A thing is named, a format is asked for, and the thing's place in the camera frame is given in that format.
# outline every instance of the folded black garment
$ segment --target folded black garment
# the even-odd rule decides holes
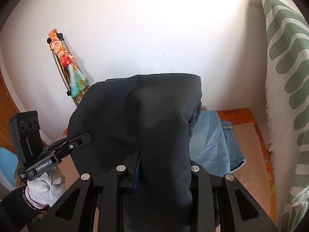
[[[71,154],[79,174],[105,174],[140,146],[140,186],[124,196],[126,231],[189,231],[189,140],[201,96],[196,75],[136,75],[94,84],[72,114],[68,138],[92,135]]]

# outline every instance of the metal bolt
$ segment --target metal bolt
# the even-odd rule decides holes
[[[200,170],[200,168],[198,166],[192,166],[191,167],[191,171],[193,172],[198,172]]]
[[[84,173],[84,174],[81,175],[80,178],[81,178],[83,181],[86,181],[86,180],[88,180],[88,179],[90,178],[90,175],[87,174],[87,173]]]
[[[117,171],[124,171],[126,169],[126,166],[124,165],[119,165],[118,167],[116,167]]]
[[[228,181],[232,181],[233,179],[235,179],[234,175],[232,175],[232,174],[227,174],[227,175],[225,176],[225,178],[226,178]]]

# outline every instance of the gloved hand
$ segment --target gloved hand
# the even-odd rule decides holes
[[[26,197],[38,209],[47,205],[50,207],[66,191],[65,177],[58,167],[50,171],[50,175],[43,173],[40,177],[27,182]]]

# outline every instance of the triangular cutout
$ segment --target triangular cutout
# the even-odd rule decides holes
[[[79,192],[79,188],[75,189],[73,193],[71,193],[71,195],[61,205],[61,207],[58,208],[58,210],[55,212],[55,216],[70,221],[74,214]]]
[[[246,221],[252,218],[257,218],[259,216],[259,213],[253,207],[250,201],[245,197],[244,193],[239,188],[236,188],[235,194],[240,210],[241,219],[243,221]]]

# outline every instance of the blue jeans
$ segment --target blue jeans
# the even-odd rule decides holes
[[[201,111],[189,150],[191,160],[217,176],[233,172],[246,161],[231,123],[220,121],[216,111]]]

